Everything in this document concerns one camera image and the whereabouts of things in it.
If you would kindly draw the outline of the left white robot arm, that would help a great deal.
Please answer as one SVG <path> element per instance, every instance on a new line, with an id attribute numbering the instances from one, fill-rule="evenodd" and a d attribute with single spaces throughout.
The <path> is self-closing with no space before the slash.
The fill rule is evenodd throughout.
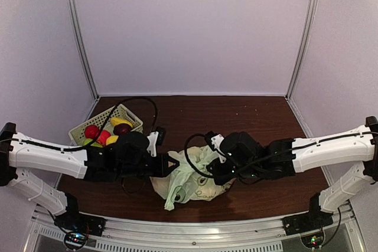
<path id="1" fill-rule="evenodd" d="M 1 186 L 13 187 L 73 231 L 85 225 L 77 199 L 47 185 L 29 169 L 56 172 L 89 182 L 112 183 L 129 176 L 167 177 L 180 165 L 157 146 L 165 130 L 148 136 L 136 131 L 121 135 L 104 148 L 64 146 L 36 140 L 16 131 L 8 122 L 1 130 Z"/>

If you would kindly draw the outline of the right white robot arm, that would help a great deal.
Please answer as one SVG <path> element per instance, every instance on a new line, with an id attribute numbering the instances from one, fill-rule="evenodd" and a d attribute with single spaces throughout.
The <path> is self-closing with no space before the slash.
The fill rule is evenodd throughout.
<path id="1" fill-rule="evenodd" d="M 226 137 L 208 132 L 205 141 L 219 154 L 206 167 L 217 185 L 234 178 L 277 180 L 322 166 L 354 163 L 337 182 L 311 198 L 309 212 L 302 220 L 311 230 L 325 220 L 326 214 L 332 214 L 365 186 L 377 182 L 377 118 L 374 116 L 343 133 L 274 140 L 268 146 L 262 146 L 246 132 L 233 132 Z"/>

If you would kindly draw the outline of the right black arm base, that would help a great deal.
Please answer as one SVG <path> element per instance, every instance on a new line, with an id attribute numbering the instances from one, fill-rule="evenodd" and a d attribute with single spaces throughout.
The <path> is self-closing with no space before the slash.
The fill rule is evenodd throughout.
<path id="1" fill-rule="evenodd" d="M 286 235 L 305 233 L 333 224 L 333 214 L 322 212 L 319 202 L 320 193 L 309 201 L 309 211 L 282 219 Z"/>

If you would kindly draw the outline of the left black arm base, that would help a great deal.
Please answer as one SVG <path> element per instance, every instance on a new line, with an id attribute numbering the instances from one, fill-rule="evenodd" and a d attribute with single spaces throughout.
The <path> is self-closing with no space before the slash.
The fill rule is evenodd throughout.
<path id="1" fill-rule="evenodd" d="M 63 229 L 101 237 L 105 228 L 105 219 L 80 213 L 76 197 L 68 193 L 64 196 L 67 201 L 66 211 L 55 215 L 55 225 Z"/>

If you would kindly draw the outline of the pale green plastic bag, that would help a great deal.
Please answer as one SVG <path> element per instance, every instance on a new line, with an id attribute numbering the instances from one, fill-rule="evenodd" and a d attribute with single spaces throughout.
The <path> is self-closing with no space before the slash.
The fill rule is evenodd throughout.
<path id="1" fill-rule="evenodd" d="M 180 166 L 167 177 L 151 177 L 154 191 L 165 200 L 164 209 L 172 211 L 175 204 L 185 204 L 188 201 L 211 201 L 227 192 L 234 180 L 224 185 L 216 185 L 213 179 L 203 177 L 195 172 L 186 161 L 184 151 L 169 151 L 169 156 L 178 160 Z"/>

